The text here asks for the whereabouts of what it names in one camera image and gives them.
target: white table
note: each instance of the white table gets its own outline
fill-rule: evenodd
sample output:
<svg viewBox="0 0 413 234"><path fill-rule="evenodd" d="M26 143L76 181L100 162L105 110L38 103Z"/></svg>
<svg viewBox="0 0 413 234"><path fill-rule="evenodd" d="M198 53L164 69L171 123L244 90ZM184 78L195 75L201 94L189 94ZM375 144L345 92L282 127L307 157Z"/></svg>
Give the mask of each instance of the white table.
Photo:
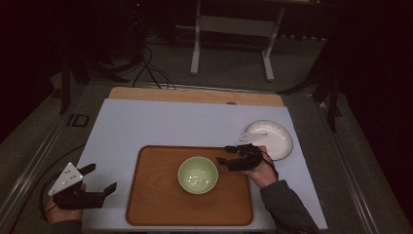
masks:
<svg viewBox="0 0 413 234"><path fill-rule="evenodd" d="M148 144L218 147L234 145L250 123L262 119L276 121L290 132L293 150L287 158L276 162L276 168L281 179L285 178L300 196L319 228L327 228L291 118L286 107L280 106L280 97L132 88L115 89L110 97L101 107L78 167L96 163L96 170L85 176L88 191L101 191L115 181L118 182L118 187L106 198L102 209L85 211L85 230L274 230L275 225L263 207L259 189L253 183L251 202L254 219L248 226L131 226L125 219L131 180L141 147ZM182 102L184 99L207 102L208 97L215 103ZM244 101L251 102L252 99L262 99L264 105L240 105ZM238 102L239 105L216 104L227 100Z"/></svg>
<svg viewBox="0 0 413 234"><path fill-rule="evenodd" d="M282 23L285 8L281 8L276 14L275 21L255 19L235 19L201 14L201 0L197 1L197 17L195 20L195 46L192 55L191 74L198 74L201 55L201 31L223 32L231 34L252 35L268 37L269 43L262 52L265 74L268 81L274 81L273 67L270 62L270 54L276 41L277 34Z"/></svg>

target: human arm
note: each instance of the human arm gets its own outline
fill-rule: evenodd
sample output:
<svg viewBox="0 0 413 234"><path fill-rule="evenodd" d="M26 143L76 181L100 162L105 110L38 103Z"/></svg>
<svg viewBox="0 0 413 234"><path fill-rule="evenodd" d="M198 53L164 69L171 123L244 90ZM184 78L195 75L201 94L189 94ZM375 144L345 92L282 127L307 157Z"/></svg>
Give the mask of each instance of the human arm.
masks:
<svg viewBox="0 0 413 234"><path fill-rule="evenodd" d="M263 151L263 158L272 162L265 147L260 146L260 149ZM319 233L319 228L301 199L288 187L285 180L278 180L268 163L263 161L253 170L244 171L244 174L260 187L265 209L271 214L278 234Z"/></svg>
<svg viewBox="0 0 413 234"><path fill-rule="evenodd" d="M51 234L80 234L82 232L82 210L61 210L51 197L45 209Z"/></svg>

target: metal frame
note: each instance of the metal frame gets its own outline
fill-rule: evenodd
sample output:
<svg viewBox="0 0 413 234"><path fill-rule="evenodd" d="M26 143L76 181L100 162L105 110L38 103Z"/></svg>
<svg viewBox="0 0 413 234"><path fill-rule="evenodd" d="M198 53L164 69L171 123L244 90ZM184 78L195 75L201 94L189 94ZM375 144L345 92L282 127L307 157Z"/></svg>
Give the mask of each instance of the metal frame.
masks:
<svg viewBox="0 0 413 234"><path fill-rule="evenodd" d="M73 92L74 94L72 96L72 101L77 103L85 90L85 86L78 85ZM20 174L13 186L13 189L9 192L9 195L1 205L0 233L8 233L9 229L12 227L11 224L16 219L16 211L21 211L27 193L34 189L32 187L33 183L35 183L35 179L39 175L40 169L44 165L61 130L64 128L65 123L69 119L72 109L73 104L68 104L65 114L57 116L55 123L49 130L42 144L39 146L37 152L34 154L31 161L28 162L27 167Z"/></svg>
<svg viewBox="0 0 413 234"><path fill-rule="evenodd" d="M273 67L271 66L270 54L282 23L285 8L279 10L276 21L233 19L223 17L204 16L201 14L201 0L197 1L197 17L195 20L195 46L192 55L191 74L197 75L200 64L201 53L201 31L214 31L232 34L252 35L269 37L270 42L266 50L262 51L265 74L267 81L274 81Z"/></svg>
<svg viewBox="0 0 413 234"><path fill-rule="evenodd" d="M318 106L317 110L319 111L320 119L322 119L325 130L329 132L334 148L337 150L339 156L339 165L343 172L343 178L346 181L347 187L349 188L350 195L352 196L353 202L355 203L356 210L360 217L361 224L364 227L365 233L367 234L379 234L380 231L377 227L376 220L374 219L371 211L367 205L367 201L362 193L358 182L356 180L353 169L350 165L350 162L347 160L347 155L343 150L340 138L336 133L330 131L329 123L325 118L325 111L327 107L324 102L315 102L315 105Z"/></svg>

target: cable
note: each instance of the cable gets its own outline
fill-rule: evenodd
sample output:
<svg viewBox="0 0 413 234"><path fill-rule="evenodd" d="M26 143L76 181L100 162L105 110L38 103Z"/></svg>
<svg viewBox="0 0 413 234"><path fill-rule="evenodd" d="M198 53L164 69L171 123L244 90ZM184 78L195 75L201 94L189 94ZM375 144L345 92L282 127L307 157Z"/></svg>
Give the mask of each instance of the cable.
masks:
<svg viewBox="0 0 413 234"><path fill-rule="evenodd" d="M158 86L159 89L162 89L162 87L159 84L159 82L156 80L156 78L155 78L152 71L158 72L161 76L163 76L167 80L167 89L169 88L169 84L171 84L173 86L173 88L176 90L176 88L173 85L172 81L169 79L168 74L165 71L161 71L160 69L158 69L155 65L153 65L151 63L152 56L153 56L152 50L146 45L144 46L144 48L149 51L150 56L149 56L149 59L142 58L142 61L143 61L144 65L143 65L142 69L139 71L139 73L136 75L136 77L134 78L132 86L133 87L135 86L135 84L136 84L137 80L139 79L140 75L146 69L149 72L149 75L150 75L152 81Z"/></svg>
<svg viewBox="0 0 413 234"><path fill-rule="evenodd" d="M158 69L154 64L150 63L150 69L158 72L160 75L162 75L166 80L167 80L167 89L169 88L169 83L173 86L173 88L176 90L175 86L173 85L172 81L169 79L169 75L160 69Z"/></svg>
<svg viewBox="0 0 413 234"><path fill-rule="evenodd" d="M36 182L34 183L34 186L32 187L32 189L28 192L28 194L27 194L27 196L26 196L23 204L21 205L21 207L20 207L20 209L19 209L19 212L18 212L18 214L17 214L17 216L16 216L16 220L15 220L15 222L13 223L13 226L12 226L12 228L11 228L11 230L10 230L10 233L13 233L13 231L15 230L15 228L16 228L16 226L17 226L17 224L18 224L19 218L20 218L20 216L21 216L21 214L22 214L23 209L24 209L25 206L27 205L27 202L28 202L28 200L30 199L31 194L33 193L34 189L35 189L36 186L39 184L39 182L40 182L40 180L43 178L43 176L45 176L45 174L46 174L54 165L56 165L60 160L62 160L63 158L65 158L67 155L70 155L71 153L75 152L76 150L84 147L85 145L86 145L86 144L83 143L83 144L81 144L81 145L79 145L79 146L77 146L77 147L69 150L69 151L66 152L65 154L61 155L61 156L60 156L59 158L57 158L53 163L51 163L51 165L40 175L40 177L39 177L39 178L36 180Z"/></svg>
<svg viewBox="0 0 413 234"><path fill-rule="evenodd" d="M271 156L270 156L267 152L265 152L265 151L263 151L263 150L260 150L260 151L261 151L261 153L264 153L264 154L266 154L268 157L271 158Z"/></svg>
<svg viewBox="0 0 413 234"><path fill-rule="evenodd" d="M184 37L184 36L190 34L191 32L195 32L195 29L190 29L190 30L187 31L187 32L184 32L184 33L182 33L182 34L180 34L180 35L177 35L177 36L175 36L175 39ZM156 39L156 38L159 37L159 36L162 36L162 35L161 35L160 33L155 34L155 35L153 35L153 36L150 36L150 37L146 38L146 41L147 41L147 42L150 42L150 43L154 43L154 44L166 44L166 43L170 42L170 40L167 40L167 39L164 39L164 38L161 38L160 41L154 40L154 39Z"/></svg>
<svg viewBox="0 0 413 234"><path fill-rule="evenodd" d="M57 207L57 205L55 204L54 206L52 206L51 208L49 208L47 211L45 211L45 214L49 213L51 210L53 210L55 207Z"/></svg>
<svg viewBox="0 0 413 234"><path fill-rule="evenodd" d="M145 46L145 48L147 48L148 50L149 50L149 59L148 59L148 62L150 62L151 61L151 59L152 59L152 50L151 49L149 49L149 47L147 47L147 46ZM147 63L145 63L145 65L142 67L142 69L139 71L139 73L137 73L137 75L136 75L136 77L134 78L134 80L133 80L133 83L132 83L132 87L134 87L134 85L136 84L136 82L137 82L137 80L139 79L139 77L140 77L140 75L142 74L142 72L145 70L145 68L147 68Z"/></svg>
<svg viewBox="0 0 413 234"><path fill-rule="evenodd" d="M46 213L47 213L47 212L45 212L45 204L44 204L44 201L43 201L44 194L45 194L45 191L46 191L46 188L48 187L48 185L49 185L52 181L54 181L55 179L57 179L58 176L60 176L60 174L61 174L61 171L58 172L58 173L56 173L56 174L54 174L53 176L51 176L51 177L43 184L42 188L40 189L38 209L39 209L39 212L40 212L42 218L45 219L45 220L46 220Z"/></svg>
<svg viewBox="0 0 413 234"><path fill-rule="evenodd" d="M125 64L122 64L122 65L119 65L119 66L113 66L113 67L105 67L105 68L110 70L110 71L113 71L113 72L117 73L117 72L121 72L121 71L125 71L127 69L130 69L130 68L134 67L135 65L139 64L139 62L140 62L140 55L136 55L136 56L133 56L129 60L129 62L127 62Z"/></svg>

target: white tabletop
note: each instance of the white tabletop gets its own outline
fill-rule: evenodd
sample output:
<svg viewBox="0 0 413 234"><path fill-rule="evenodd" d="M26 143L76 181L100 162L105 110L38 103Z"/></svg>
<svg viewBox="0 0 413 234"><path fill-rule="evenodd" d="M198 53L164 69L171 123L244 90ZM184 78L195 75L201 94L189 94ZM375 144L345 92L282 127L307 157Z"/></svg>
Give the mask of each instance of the white tabletop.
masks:
<svg viewBox="0 0 413 234"><path fill-rule="evenodd" d="M327 228L319 199L286 107L184 103L107 99L81 156L78 168L96 163L85 176L88 191L102 191L117 182L102 209L86 210L85 230L231 230L275 229L265 211L259 189L251 184L254 219L248 226L131 226L126 221L137 153L145 145L234 145L246 127L257 120L272 120L292 136L293 149L276 162L280 179L286 179L298 194L320 229Z"/></svg>

